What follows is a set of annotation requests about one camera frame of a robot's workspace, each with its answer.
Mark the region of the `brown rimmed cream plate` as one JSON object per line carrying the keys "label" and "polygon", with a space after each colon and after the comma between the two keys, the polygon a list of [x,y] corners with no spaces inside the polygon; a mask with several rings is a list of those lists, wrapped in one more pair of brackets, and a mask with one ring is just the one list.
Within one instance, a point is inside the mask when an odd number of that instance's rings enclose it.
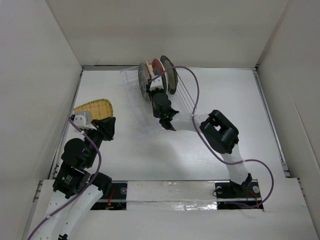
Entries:
{"label": "brown rimmed cream plate", "polygon": [[165,55],[160,57],[160,61],[164,66],[167,74],[167,82],[168,82],[168,92],[171,95],[174,95],[177,90],[178,85],[178,74],[175,68],[171,69],[174,66],[172,61]]}

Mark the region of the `grey reindeer pattern plate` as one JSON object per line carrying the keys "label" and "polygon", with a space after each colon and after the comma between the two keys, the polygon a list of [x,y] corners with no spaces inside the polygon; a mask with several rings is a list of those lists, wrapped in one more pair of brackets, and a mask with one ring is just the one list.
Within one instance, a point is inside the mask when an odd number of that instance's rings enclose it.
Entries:
{"label": "grey reindeer pattern plate", "polygon": [[148,80],[150,77],[147,65],[144,62],[141,62],[138,66],[138,83],[142,97],[146,102],[151,101],[151,98],[147,93],[147,85],[149,84]]}

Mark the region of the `red teal floral plate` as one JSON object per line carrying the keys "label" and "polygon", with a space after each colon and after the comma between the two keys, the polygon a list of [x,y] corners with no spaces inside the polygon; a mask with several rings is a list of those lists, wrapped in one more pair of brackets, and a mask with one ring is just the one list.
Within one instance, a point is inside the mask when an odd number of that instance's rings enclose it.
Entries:
{"label": "red teal floral plate", "polygon": [[167,93],[168,90],[168,80],[167,80],[167,75],[164,73],[165,68],[162,64],[162,62],[158,58],[154,58],[151,64],[153,68],[153,73],[155,76],[162,74],[161,79],[162,79],[162,84],[163,84],[163,91]]}

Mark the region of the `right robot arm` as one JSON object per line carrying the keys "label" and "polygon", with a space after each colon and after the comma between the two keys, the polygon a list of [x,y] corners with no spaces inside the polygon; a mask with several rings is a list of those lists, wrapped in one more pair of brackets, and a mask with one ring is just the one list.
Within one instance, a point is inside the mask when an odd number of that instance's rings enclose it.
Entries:
{"label": "right robot arm", "polygon": [[172,108],[172,103],[165,93],[150,92],[149,95],[153,116],[159,119],[164,129],[196,132],[210,150],[221,155],[221,161],[229,173],[229,182],[221,187],[220,193],[235,199],[249,191],[252,175],[240,154],[239,131],[219,110],[213,110],[208,115],[182,114]]}

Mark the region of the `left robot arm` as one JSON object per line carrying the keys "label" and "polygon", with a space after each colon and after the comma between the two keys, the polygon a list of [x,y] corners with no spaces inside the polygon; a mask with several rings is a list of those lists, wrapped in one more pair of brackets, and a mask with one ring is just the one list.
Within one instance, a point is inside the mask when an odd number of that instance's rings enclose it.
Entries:
{"label": "left robot arm", "polygon": [[81,115],[73,115],[69,123],[84,136],[72,138],[64,146],[62,164],[52,185],[53,193],[45,218],[30,233],[30,240],[70,240],[85,215],[100,198],[112,194],[112,178],[96,169],[87,172],[98,159],[103,141],[111,141],[115,134],[115,117],[93,120],[84,125]]}

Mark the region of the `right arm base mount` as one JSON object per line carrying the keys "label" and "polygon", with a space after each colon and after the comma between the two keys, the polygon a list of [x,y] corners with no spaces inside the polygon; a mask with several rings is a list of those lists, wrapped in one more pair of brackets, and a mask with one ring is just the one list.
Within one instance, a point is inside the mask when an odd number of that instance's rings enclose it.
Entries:
{"label": "right arm base mount", "polygon": [[229,180],[216,181],[212,195],[216,197],[218,210],[263,209],[260,188],[256,179],[241,189]]}

